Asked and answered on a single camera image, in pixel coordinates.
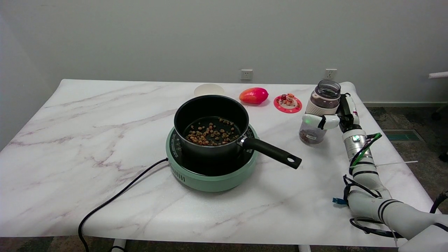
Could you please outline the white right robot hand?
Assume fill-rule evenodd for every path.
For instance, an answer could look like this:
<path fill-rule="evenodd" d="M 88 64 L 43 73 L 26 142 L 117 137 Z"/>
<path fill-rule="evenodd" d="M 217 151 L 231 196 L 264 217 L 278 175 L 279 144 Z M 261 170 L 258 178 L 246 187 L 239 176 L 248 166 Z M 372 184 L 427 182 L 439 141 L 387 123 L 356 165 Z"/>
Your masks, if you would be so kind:
<path fill-rule="evenodd" d="M 341 95 L 336 114 L 317 116 L 306 113 L 302 117 L 302 121 L 306 125 L 320 130 L 330 130 L 339 126 L 340 130 L 345 133 L 361 129 L 356 105 L 349 93 Z"/>

